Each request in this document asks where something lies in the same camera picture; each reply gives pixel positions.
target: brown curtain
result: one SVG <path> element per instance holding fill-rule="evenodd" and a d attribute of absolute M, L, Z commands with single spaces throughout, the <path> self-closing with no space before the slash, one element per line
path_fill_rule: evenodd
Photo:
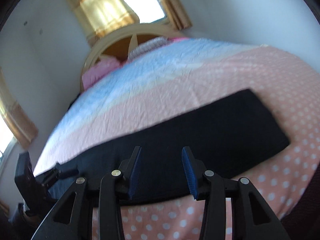
<path fill-rule="evenodd" d="M 28 149 L 32 140 L 38 135 L 38 129 L 26 116 L 21 106 L 10 94 L 0 68 L 0 114 L 17 141 Z"/>
<path fill-rule="evenodd" d="M 106 34 L 139 23 L 137 14 L 124 0 L 67 0 L 91 46 Z"/>
<path fill-rule="evenodd" d="M 5 203 L 3 203 L 1 200 L 0 200 L 0 208 L 2 209 L 4 215 L 6 217 L 9 217 L 9 206 Z"/>
<path fill-rule="evenodd" d="M 192 27 L 192 23 L 180 0 L 158 0 L 167 14 L 174 29 L 182 30 Z"/>

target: mattress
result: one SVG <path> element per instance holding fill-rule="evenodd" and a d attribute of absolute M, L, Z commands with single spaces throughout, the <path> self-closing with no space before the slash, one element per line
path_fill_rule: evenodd
<path fill-rule="evenodd" d="M 190 39 L 126 64 L 83 93 L 50 136 L 38 175 L 84 150 L 251 88 L 291 144 L 239 177 L 248 177 L 278 218 L 299 201 L 320 161 L 320 75 L 295 55 L 270 46 Z M 231 239 L 227 203 L 226 238 Z M 204 203 L 191 196 L 122 207 L 126 239 L 198 239 Z M 97 213 L 93 239 L 97 238 Z"/>

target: metal pin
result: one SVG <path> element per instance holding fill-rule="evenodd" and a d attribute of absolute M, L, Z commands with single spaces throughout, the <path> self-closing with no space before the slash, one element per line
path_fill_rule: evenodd
<path fill-rule="evenodd" d="M 212 177 L 214 175 L 214 172 L 213 171 L 210 171 L 210 170 L 207 170 L 204 172 L 204 174 L 208 177 Z"/>
<path fill-rule="evenodd" d="M 121 174 L 121 171 L 119 171 L 119 170 L 114 170 L 111 172 L 111 175 L 115 176 L 115 177 L 119 176 L 120 174 Z"/>
<path fill-rule="evenodd" d="M 82 177 L 76 180 L 76 184 L 83 184 L 84 182 L 85 182 L 85 178 L 82 178 Z"/>
<path fill-rule="evenodd" d="M 242 183 L 242 184 L 249 184 L 249 180 L 247 179 L 247 178 L 241 178 L 240 179 L 240 182 Z"/>

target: pink polka dot bed sheet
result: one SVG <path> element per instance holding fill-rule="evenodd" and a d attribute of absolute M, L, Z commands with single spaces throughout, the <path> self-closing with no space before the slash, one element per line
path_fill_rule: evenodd
<path fill-rule="evenodd" d="M 184 71 L 175 75 L 171 73 L 170 78 L 166 76 L 156 86 L 131 94 L 95 117 L 91 131 L 87 133 L 89 139 L 77 139 L 73 143 L 72 138 L 80 135 L 74 132 L 68 137 L 71 146 L 60 144 L 53 150 L 54 144 L 51 144 L 45 148 L 45 158 L 37 165 L 38 173 L 56 161 L 68 161 L 103 141 L 251 88 L 272 112 L 291 144 L 234 179 L 249 178 L 278 218 L 288 214 L 304 193 L 320 161 L 320 75 L 295 55 L 270 46 L 237 47 L 215 57 L 206 52 L 201 59 L 182 60 L 179 64 L 187 66 Z M 92 131 L 106 120 L 108 129 Z M 60 153 L 70 151 L 68 157 Z M 226 239 L 231 240 L 231 202 L 227 199 L 226 204 Z M 124 235 L 129 240 L 196 240 L 199 239 L 203 212 L 204 202 L 194 201 L 192 196 L 145 206 L 121 207 Z M 98 239 L 97 217 L 95 209 L 92 220 L 94 240 Z"/>

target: wooden headboard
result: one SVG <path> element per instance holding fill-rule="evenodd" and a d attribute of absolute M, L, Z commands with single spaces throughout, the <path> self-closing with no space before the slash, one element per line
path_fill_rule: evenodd
<path fill-rule="evenodd" d="M 139 44 L 153 38 L 164 36 L 167 38 L 184 37 L 178 31 L 167 25 L 160 24 L 132 24 L 111 32 L 101 38 L 92 47 L 81 71 L 80 89 L 84 91 L 82 75 L 103 57 L 114 56 L 120 61 L 128 58 L 128 54 Z"/>

